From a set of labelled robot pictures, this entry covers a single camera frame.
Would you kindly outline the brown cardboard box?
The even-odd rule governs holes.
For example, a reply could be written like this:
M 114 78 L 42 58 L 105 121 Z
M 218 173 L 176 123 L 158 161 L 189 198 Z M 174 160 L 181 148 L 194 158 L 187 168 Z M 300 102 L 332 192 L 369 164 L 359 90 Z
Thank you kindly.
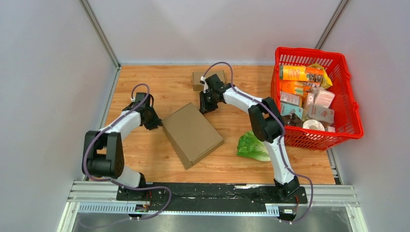
M 194 91 L 203 91 L 204 90 L 204 85 L 202 85 L 200 83 L 201 77 L 202 77 L 203 74 L 204 74 L 204 72 L 200 72 L 200 71 L 192 73 L 192 82 L 193 82 L 193 90 Z M 227 83 L 226 78 L 225 78 L 225 72 L 223 70 L 208 71 L 205 78 L 208 78 L 208 77 L 210 77 L 214 74 L 216 74 L 224 84 Z

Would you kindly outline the brown cardboard sheet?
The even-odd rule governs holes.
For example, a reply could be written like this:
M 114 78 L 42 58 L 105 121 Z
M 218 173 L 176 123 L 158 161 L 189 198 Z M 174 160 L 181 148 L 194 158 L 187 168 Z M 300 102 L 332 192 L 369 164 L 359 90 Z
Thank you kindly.
M 186 170 L 224 143 L 223 137 L 193 103 L 163 119 L 162 128 Z

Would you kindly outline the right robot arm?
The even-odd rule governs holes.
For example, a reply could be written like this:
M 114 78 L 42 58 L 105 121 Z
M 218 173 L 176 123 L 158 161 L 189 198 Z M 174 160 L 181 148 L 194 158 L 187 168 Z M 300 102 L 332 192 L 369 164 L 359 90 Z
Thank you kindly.
M 200 83 L 204 87 L 199 94 L 202 114 L 215 111 L 220 102 L 248 114 L 253 134 L 265 145 L 273 165 L 276 197 L 281 202 L 289 202 L 300 184 L 290 165 L 284 144 L 284 121 L 274 100 L 257 98 L 231 83 L 224 84 L 216 74 L 201 77 Z

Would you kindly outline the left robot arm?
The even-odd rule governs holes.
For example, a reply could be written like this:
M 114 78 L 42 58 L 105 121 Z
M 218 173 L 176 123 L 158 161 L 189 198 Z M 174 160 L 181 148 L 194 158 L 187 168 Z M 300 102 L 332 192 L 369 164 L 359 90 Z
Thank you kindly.
M 85 134 L 82 171 L 89 179 L 111 181 L 128 188 L 129 194 L 137 201 L 147 196 L 144 175 L 125 165 L 122 142 L 140 126 L 147 130 L 162 126 L 153 104 L 151 94 L 138 92 L 112 123 Z

